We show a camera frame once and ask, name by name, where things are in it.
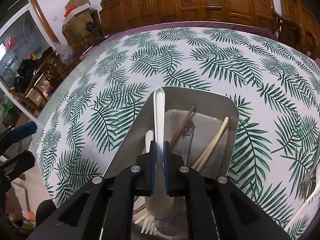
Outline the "clear plastic bag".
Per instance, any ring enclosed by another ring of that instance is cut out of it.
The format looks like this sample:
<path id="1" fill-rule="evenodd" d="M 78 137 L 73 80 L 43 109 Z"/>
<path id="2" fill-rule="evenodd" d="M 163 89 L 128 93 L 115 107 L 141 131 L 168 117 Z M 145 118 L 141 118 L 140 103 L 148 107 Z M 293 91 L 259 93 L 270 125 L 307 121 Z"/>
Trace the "clear plastic bag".
<path id="1" fill-rule="evenodd" d="M 71 63 L 74 59 L 75 53 L 72 46 L 54 42 L 56 53 L 59 55 L 61 62 L 64 65 Z"/>

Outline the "leaf pattern tablecloth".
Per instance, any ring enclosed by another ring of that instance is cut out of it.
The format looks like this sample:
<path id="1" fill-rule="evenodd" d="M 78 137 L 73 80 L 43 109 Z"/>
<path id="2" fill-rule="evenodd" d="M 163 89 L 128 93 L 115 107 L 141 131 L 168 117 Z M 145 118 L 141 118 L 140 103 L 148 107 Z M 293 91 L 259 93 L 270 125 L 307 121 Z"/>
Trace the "leaf pattern tablecloth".
<path id="1" fill-rule="evenodd" d="M 187 114 L 188 165 L 225 118 L 228 129 L 202 168 L 226 176 L 291 239 L 319 238 L 319 180 L 301 196 L 319 136 L 319 66 L 301 52 L 242 31 L 138 30 L 102 43 L 53 93 L 35 146 L 56 206 L 94 176 L 115 176 L 145 152 L 153 94 L 165 94 L 165 139 Z"/>

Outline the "grey metal utensil tray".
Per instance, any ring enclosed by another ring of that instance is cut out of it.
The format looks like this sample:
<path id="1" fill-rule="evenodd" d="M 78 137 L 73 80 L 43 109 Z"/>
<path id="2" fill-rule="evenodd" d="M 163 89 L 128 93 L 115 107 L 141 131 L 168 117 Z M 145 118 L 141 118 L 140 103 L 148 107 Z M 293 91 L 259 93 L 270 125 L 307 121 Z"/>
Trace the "grey metal utensil tray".
<path id="1" fill-rule="evenodd" d="M 195 106 L 182 126 L 181 144 L 151 144 L 142 153 L 142 136 L 157 128 L 148 99 L 132 124 L 106 174 L 116 176 L 115 193 L 105 218 L 102 239 L 130 239 L 133 196 L 152 200 L 161 182 L 161 195 L 152 207 L 158 207 L 162 218 L 171 226 L 178 223 L 190 239 L 239 239 L 242 225 L 236 208 L 240 191 L 225 178 L 235 142 L 238 110 L 223 95 L 202 90 L 165 87 L 164 136 L 174 133 L 184 112 Z"/>

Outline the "stainless steel fork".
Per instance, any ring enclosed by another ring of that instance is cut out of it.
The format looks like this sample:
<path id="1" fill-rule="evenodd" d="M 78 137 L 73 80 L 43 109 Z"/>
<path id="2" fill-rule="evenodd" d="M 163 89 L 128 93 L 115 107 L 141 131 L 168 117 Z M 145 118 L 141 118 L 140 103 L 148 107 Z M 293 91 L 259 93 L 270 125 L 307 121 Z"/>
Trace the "stainless steel fork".
<path id="1" fill-rule="evenodd" d="M 155 225 L 157 230 L 169 237 L 186 237 L 187 228 L 187 212 L 185 199 L 176 197 L 172 210 L 163 218 L 156 218 Z"/>

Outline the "stacked cardboard boxes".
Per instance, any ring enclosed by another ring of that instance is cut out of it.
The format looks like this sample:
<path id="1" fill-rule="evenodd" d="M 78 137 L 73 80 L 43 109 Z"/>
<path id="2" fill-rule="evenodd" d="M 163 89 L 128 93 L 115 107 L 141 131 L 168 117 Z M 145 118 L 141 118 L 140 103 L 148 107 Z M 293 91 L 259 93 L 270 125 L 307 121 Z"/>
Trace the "stacked cardboard boxes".
<path id="1" fill-rule="evenodd" d="M 62 34 L 68 45 L 89 35 L 99 26 L 95 19 L 96 10 L 91 9 L 89 0 L 69 0 L 65 6 Z"/>

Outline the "dark brown wooden chopstick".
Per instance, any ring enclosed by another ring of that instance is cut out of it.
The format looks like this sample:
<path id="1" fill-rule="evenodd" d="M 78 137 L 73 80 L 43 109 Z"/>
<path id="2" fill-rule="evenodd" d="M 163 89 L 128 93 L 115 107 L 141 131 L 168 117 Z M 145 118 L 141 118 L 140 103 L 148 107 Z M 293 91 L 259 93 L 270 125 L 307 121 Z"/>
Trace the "dark brown wooden chopstick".
<path id="1" fill-rule="evenodd" d="M 180 124 L 178 130 L 175 132 L 174 136 L 172 137 L 171 141 L 169 142 L 169 148 L 172 149 L 176 142 L 178 141 L 179 137 L 182 134 L 182 131 L 185 127 L 185 124 L 187 123 L 187 121 L 190 119 L 192 113 L 195 110 L 195 106 L 192 106 L 192 108 L 190 109 L 190 111 L 188 112 L 188 114 L 185 116 L 185 118 L 183 119 L 182 123 Z"/>

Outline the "large white plastic ladle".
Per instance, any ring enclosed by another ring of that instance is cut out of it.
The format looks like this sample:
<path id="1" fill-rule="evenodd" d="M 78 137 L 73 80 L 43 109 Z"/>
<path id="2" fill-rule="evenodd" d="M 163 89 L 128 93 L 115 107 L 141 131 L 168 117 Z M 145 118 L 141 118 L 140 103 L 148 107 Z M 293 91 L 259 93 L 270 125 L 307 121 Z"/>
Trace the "large white plastic ladle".
<path id="1" fill-rule="evenodd" d="M 319 164 L 316 167 L 315 175 L 315 188 L 311 190 L 308 198 L 306 198 L 304 203 L 284 228 L 292 239 L 298 239 L 302 235 L 310 225 L 319 208 Z"/>

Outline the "wooden chair at left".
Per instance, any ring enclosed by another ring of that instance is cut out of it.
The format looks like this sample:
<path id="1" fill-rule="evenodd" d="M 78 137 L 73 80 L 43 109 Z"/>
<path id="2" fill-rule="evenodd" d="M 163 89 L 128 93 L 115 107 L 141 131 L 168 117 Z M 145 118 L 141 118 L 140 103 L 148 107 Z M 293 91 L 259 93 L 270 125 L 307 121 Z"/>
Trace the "wooden chair at left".
<path id="1" fill-rule="evenodd" d="M 30 54 L 28 59 L 22 60 L 8 92 L 33 111 L 41 112 L 62 81 L 62 68 L 63 64 L 52 47 L 47 48 L 41 57 Z"/>

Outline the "carved wooden sofa bench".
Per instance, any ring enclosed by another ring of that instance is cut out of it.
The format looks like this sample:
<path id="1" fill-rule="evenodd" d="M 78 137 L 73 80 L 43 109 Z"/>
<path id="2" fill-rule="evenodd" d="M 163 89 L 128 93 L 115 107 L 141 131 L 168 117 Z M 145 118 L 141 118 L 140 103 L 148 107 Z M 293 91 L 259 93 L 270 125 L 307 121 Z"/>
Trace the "carved wooden sofa bench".
<path id="1" fill-rule="evenodd" d="M 217 21 L 276 31 L 273 0 L 101 0 L 108 34 L 158 23 Z"/>

